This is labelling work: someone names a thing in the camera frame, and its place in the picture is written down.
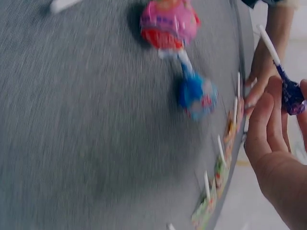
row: pink lollipop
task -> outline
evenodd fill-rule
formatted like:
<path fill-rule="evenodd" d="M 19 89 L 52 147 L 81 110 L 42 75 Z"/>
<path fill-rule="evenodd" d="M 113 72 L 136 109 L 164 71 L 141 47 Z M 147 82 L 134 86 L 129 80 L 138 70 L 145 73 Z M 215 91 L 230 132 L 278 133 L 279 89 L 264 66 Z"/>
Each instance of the pink lollipop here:
<path fill-rule="evenodd" d="M 184 48 L 200 21 L 189 0 L 154 0 L 141 16 L 141 35 L 158 49 Z"/>

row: blue lollipop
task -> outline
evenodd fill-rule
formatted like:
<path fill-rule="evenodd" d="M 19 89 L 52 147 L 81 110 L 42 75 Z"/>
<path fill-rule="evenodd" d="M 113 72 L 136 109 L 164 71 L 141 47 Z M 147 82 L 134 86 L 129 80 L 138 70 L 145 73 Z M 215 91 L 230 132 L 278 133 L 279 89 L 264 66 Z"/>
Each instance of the blue lollipop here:
<path fill-rule="evenodd" d="M 179 88 L 179 104 L 188 116 L 199 120 L 212 113 L 217 105 L 217 87 L 194 71 L 186 51 L 159 50 L 159 56 L 172 56 L 180 60 L 184 79 Z"/>
<path fill-rule="evenodd" d="M 268 48 L 274 65 L 277 68 L 279 75 L 283 81 L 283 94 L 282 94 L 282 107 L 287 111 L 289 115 L 297 115 L 305 111 L 307 101 L 305 100 L 302 91 L 297 82 L 291 81 L 285 73 L 277 52 L 274 48 L 272 41 L 262 25 L 258 25 L 257 28 L 260 31 L 261 38 Z"/>

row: purple lollipop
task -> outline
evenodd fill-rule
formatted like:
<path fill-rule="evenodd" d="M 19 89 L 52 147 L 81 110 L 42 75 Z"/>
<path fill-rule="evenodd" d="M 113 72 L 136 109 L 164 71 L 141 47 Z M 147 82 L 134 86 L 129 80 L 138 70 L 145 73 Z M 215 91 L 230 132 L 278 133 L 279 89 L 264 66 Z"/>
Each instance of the purple lollipop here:
<path fill-rule="evenodd" d="M 291 81 L 287 74 L 285 73 L 280 59 L 277 55 L 277 52 L 274 48 L 272 41 L 270 40 L 268 34 L 266 33 L 264 27 L 262 25 L 258 25 L 257 28 L 260 31 L 261 38 L 264 41 L 266 47 L 268 48 L 272 58 L 274 65 L 277 68 L 279 75 L 283 81 L 283 95 L 282 95 L 282 107 L 285 109 L 290 115 L 297 115 L 305 111 L 307 106 L 307 101 L 305 100 L 301 88 L 299 84 Z"/>

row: finger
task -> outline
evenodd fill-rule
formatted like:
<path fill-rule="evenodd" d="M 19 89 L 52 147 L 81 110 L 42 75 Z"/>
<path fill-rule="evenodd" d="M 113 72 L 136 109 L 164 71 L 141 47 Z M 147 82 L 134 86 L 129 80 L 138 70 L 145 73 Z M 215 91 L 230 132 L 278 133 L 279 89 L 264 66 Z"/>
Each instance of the finger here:
<path fill-rule="evenodd" d="M 255 107 L 253 106 L 253 107 L 250 107 L 250 108 L 245 109 L 245 110 L 244 110 L 245 115 L 249 117 L 249 116 L 252 114 L 254 108 L 255 108 Z"/>
<path fill-rule="evenodd" d="M 282 80 L 279 77 L 272 76 L 266 87 L 274 99 L 274 106 L 271 117 L 267 125 L 267 140 L 272 151 L 288 151 L 288 147 L 283 139 L 282 131 Z"/>
<path fill-rule="evenodd" d="M 264 93 L 249 119 L 245 151 L 254 168 L 263 156 L 272 151 L 267 142 L 266 130 L 273 106 L 273 97 Z"/>
<path fill-rule="evenodd" d="M 307 99 L 307 80 L 302 80 L 300 84 L 301 91 L 305 99 Z M 305 150 L 307 150 L 307 110 L 296 116 L 299 128 L 301 129 Z"/>
<path fill-rule="evenodd" d="M 288 151 L 291 153 L 291 146 L 288 137 L 288 113 L 285 110 L 282 110 L 282 131 L 283 131 L 283 139 L 288 147 Z"/>
<path fill-rule="evenodd" d="M 257 103 L 257 100 L 261 97 L 268 82 L 265 78 L 256 82 L 253 88 L 250 90 L 248 96 L 245 99 L 247 107 L 252 107 Z"/>
<path fill-rule="evenodd" d="M 251 74 L 249 75 L 248 79 L 245 81 L 245 84 L 244 84 L 244 85 L 245 85 L 246 87 L 251 86 L 252 83 L 255 81 L 255 79 L 256 79 L 256 75 L 253 74 L 253 73 L 251 73 Z"/>

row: hand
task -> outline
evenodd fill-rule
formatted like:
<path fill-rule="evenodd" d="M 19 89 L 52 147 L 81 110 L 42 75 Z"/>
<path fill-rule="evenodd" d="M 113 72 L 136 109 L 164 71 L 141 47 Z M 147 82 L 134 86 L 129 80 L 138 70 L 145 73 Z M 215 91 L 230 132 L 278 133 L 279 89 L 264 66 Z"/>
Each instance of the hand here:
<path fill-rule="evenodd" d="M 291 24 L 294 16 L 294 8 L 291 7 L 268 7 L 268 18 L 266 31 L 281 59 L 284 58 L 285 50 L 290 36 Z M 262 39 L 258 42 L 255 50 L 251 73 L 246 82 L 246 86 L 251 86 L 257 79 L 256 84 L 251 89 L 245 99 L 248 106 L 245 113 L 250 115 L 257 100 L 261 97 L 271 76 L 278 76 L 273 59 L 269 54 Z"/>
<path fill-rule="evenodd" d="M 307 81 L 301 82 L 307 98 Z M 307 227 L 307 166 L 290 153 L 287 114 L 282 111 L 282 81 L 271 77 L 249 119 L 246 154 L 260 189 L 290 229 Z M 307 146 L 307 110 L 297 116 Z"/>
<path fill-rule="evenodd" d="M 260 40 L 254 53 L 249 78 L 245 83 L 245 86 L 250 87 L 257 80 L 245 99 L 247 105 L 245 113 L 247 115 L 250 115 L 253 111 L 271 76 L 279 76 L 279 74 L 264 42 Z"/>

